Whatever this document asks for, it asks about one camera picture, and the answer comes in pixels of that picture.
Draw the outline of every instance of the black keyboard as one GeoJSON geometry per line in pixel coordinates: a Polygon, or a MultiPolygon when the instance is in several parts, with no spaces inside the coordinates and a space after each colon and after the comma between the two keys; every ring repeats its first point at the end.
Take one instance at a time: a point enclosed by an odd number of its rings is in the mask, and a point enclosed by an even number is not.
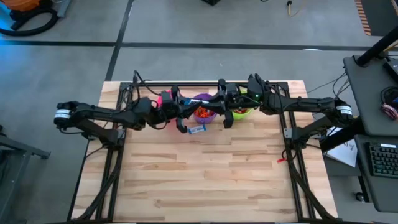
{"type": "Polygon", "coordinates": [[[373,176],[398,178],[398,146],[367,142],[373,176]]]}

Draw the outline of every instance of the wooden table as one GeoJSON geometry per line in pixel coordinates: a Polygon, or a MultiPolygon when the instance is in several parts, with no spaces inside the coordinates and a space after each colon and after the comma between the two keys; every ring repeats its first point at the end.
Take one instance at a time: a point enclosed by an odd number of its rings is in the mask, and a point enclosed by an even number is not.
{"type": "MultiPolygon", "coordinates": [[[[303,81],[288,83],[291,97],[307,97],[303,81]]],[[[119,85],[104,83],[99,106],[115,108],[119,85]]],[[[216,92],[214,87],[180,89],[188,97],[216,92]]],[[[157,99],[145,88],[140,90],[141,96],[157,99]]],[[[295,113],[295,118],[298,126],[313,122],[311,113],[295,113]]],[[[217,116],[207,131],[193,135],[180,133],[175,121],[161,131],[129,129],[114,222],[297,221],[287,164],[277,163],[284,149],[279,116],[257,110],[235,121],[231,129],[224,129],[222,121],[217,116]]],[[[185,124],[197,126],[193,119],[185,124]]],[[[98,141],[91,142],[88,153],[99,147],[98,141]]],[[[303,156],[311,190],[337,216],[321,151],[308,147],[303,156]]],[[[98,193],[105,159],[104,149],[86,160],[72,218],[81,215],[98,193]]],[[[305,210],[302,192],[301,198],[305,210]]]]}

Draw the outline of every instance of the black desk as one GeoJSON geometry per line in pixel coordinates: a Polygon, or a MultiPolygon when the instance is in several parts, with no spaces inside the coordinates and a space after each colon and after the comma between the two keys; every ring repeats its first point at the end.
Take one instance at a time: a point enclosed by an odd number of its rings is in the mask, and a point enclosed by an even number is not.
{"type": "Polygon", "coordinates": [[[368,194],[379,212],[398,212],[398,179],[372,176],[368,166],[368,154],[364,144],[366,142],[380,142],[398,145],[398,138],[382,138],[357,135],[354,137],[358,148],[358,163],[365,181],[368,194]]]}
{"type": "Polygon", "coordinates": [[[372,60],[363,68],[352,57],[343,60],[364,130],[370,136],[398,136],[398,124],[380,110],[380,92],[385,87],[398,86],[383,68],[385,62],[372,60]]]}
{"type": "Polygon", "coordinates": [[[333,149],[355,138],[358,158],[361,161],[359,168],[362,176],[359,180],[365,199],[369,194],[369,199],[372,199],[374,206],[380,212],[398,212],[398,194],[394,191],[394,188],[396,190],[398,187],[398,180],[370,176],[363,149],[364,141],[391,141],[393,144],[398,144],[398,140],[394,143],[394,137],[398,139],[398,123],[388,118],[380,109],[380,92],[386,87],[398,84],[384,69],[385,60],[372,60],[367,67],[358,66],[352,57],[344,58],[343,62],[360,117],[350,127],[343,128],[323,141],[322,151],[333,149]]]}
{"type": "Polygon", "coordinates": [[[343,62],[360,117],[350,127],[323,141],[322,151],[333,149],[353,139],[356,134],[398,137],[398,123],[380,109],[380,92],[386,87],[398,86],[384,69],[385,61],[372,60],[365,68],[358,66],[352,57],[344,58],[343,62]]]}

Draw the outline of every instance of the vacuum hose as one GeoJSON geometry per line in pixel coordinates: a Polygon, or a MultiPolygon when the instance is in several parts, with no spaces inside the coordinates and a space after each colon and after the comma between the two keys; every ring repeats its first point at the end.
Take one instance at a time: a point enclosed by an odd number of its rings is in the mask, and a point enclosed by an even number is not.
{"type": "Polygon", "coordinates": [[[23,17],[21,17],[14,25],[12,25],[13,30],[5,30],[0,29],[0,34],[9,35],[13,37],[27,37],[36,34],[41,34],[49,29],[51,29],[58,21],[57,12],[52,8],[44,8],[44,9],[34,9],[31,12],[27,13],[23,17]],[[32,30],[23,30],[23,31],[16,31],[20,27],[22,27],[29,19],[43,13],[50,13],[51,19],[41,27],[32,29],[32,30]]]}

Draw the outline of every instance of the concrete floor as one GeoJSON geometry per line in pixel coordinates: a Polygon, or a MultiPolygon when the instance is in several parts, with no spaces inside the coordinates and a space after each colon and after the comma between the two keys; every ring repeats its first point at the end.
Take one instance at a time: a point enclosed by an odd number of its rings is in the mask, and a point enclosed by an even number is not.
{"type": "MultiPolygon", "coordinates": [[[[47,161],[31,159],[13,217],[27,218],[28,223],[66,220],[87,142],[60,134],[53,114],[58,102],[98,102],[114,47],[5,45],[2,40],[115,42],[127,3],[73,0],[67,17],[46,33],[0,35],[0,124],[10,137],[52,152],[47,161]]],[[[46,19],[39,16],[26,27],[46,19]]],[[[0,27],[9,23],[0,10],[0,27]]],[[[345,50],[122,47],[111,75],[112,80],[130,80],[137,69],[152,80],[244,80],[257,72],[268,80],[305,80],[311,90],[340,76],[344,57],[362,53],[349,47],[377,40],[364,34],[353,0],[308,0],[294,18],[278,0],[222,0],[215,7],[200,0],[135,0],[123,42],[325,45],[345,50]]],[[[331,86],[326,86],[310,96],[331,94],[331,86]]],[[[358,114],[350,89],[341,98],[358,114]]],[[[330,180],[340,218],[397,223],[398,214],[379,213],[373,205],[355,201],[351,193],[359,190],[356,179],[330,180]]]]}

